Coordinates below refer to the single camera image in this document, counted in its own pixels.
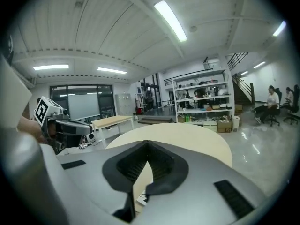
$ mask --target black rubber pad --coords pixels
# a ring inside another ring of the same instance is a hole
[[[63,169],[66,170],[66,169],[69,169],[69,168],[81,166],[83,164],[86,164],[86,163],[82,160],[78,160],[78,161],[74,161],[74,162],[70,162],[70,163],[64,163],[61,166],[62,166]]]
[[[214,185],[238,219],[254,210],[253,206],[229,181],[215,182]]]

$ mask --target cabinet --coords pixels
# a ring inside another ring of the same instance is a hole
[[[129,93],[116,94],[115,99],[116,99],[118,115],[121,116],[133,115],[132,102]]]

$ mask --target shoe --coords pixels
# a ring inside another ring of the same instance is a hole
[[[254,118],[254,119],[257,121],[258,124],[262,123],[262,121],[260,120],[260,118]]]

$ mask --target white cylinder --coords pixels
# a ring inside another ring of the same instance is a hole
[[[232,130],[236,132],[239,129],[240,118],[238,116],[232,117]]]

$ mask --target stair railing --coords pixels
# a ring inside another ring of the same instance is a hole
[[[245,83],[245,81],[243,79],[241,79],[241,77],[239,77],[237,74],[232,76],[232,81],[234,81],[238,87],[244,92],[244,94],[249,98],[249,100],[251,101],[251,104],[254,105],[255,104],[255,97],[254,97],[254,87],[253,87],[253,83],[250,83],[250,85],[248,85],[247,83]]]
[[[230,71],[233,70],[235,66],[238,65],[247,55],[248,55],[247,52],[235,53],[227,63],[229,70]]]

